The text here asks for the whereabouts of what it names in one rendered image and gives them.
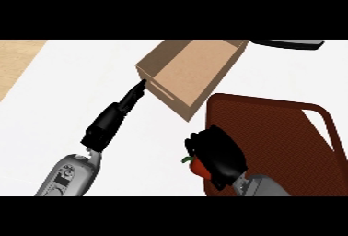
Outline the open cardboard box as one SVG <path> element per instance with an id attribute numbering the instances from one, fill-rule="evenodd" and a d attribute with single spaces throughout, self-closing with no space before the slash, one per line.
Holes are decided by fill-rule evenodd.
<path id="1" fill-rule="evenodd" d="M 188 122 L 247 40 L 163 40 L 135 64 L 147 90 Z"/>

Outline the dark grey flat object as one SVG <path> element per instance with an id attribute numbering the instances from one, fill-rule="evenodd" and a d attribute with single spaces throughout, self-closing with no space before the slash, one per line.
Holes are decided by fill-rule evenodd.
<path id="1" fill-rule="evenodd" d="M 324 40 L 252 40 L 252 43 L 293 50 L 318 50 Z"/>

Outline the brown tray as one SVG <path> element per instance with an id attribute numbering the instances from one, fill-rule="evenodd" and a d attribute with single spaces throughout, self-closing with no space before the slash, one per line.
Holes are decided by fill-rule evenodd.
<path id="1" fill-rule="evenodd" d="M 206 124 L 237 143 L 247 175 L 268 175 L 293 196 L 348 196 L 348 159 L 321 106 L 215 94 L 206 102 Z"/>

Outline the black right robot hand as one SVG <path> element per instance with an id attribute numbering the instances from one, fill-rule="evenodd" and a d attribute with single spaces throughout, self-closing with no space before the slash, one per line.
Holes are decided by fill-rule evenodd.
<path id="1" fill-rule="evenodd" d="M 233 185 L 237 177 L 246 172 L 247 165 L 243 152 L 219 127 L 191 133 L 184 140 L 186 157 L 197 157 L 211 173 L 208 180 L 221 191 Z"/>

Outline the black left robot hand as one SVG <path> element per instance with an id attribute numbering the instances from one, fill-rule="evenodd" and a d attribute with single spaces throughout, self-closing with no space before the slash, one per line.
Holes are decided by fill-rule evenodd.
<path id="1" fill-rule="evenodd" d="M 135 84 L 122 100 L 107 106 L 88 126 L 79 143 L 94 152 L 101 152 L 109 145 L 125 116 L 144 95 L 146 82 L 143 79 Z"/>

